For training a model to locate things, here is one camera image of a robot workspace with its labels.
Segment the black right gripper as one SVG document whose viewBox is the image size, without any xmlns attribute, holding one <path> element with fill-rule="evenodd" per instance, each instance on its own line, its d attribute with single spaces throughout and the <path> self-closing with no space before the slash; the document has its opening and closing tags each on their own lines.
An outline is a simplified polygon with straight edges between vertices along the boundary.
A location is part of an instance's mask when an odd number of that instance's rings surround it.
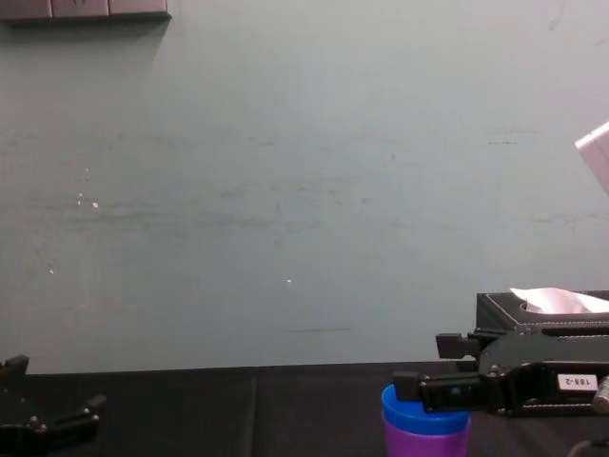
<svg viewBox="0 0 609 457">
<path fill-rule="evenodd" d="M 393 372 L 400 402 L 427 413 L 486 411 L 502 416 L 606 416 L 608 337 L 475 329 L 440 333 L 441 359 L 479 365 L 415 365 Z"/>
</svg>

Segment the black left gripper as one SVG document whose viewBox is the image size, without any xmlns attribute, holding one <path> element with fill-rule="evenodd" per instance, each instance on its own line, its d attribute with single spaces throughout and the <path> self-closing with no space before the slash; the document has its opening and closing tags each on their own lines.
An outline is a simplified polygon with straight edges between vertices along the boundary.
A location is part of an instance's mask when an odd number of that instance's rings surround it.
<svg viewBox="0 0 609 457">
<path fill-rule="evenodd" d="M 17 355 L 1 363 L 1 421 L 19 422 L 26 409 L 21 391 L 29 357 Z M 2 456 L 46 456 L 60 450 L 93 442 L 107 403 L 105 395 L 87 400 L 81 407 L 51 417 L 45 424 L 1 426 Z"/>
</svg>

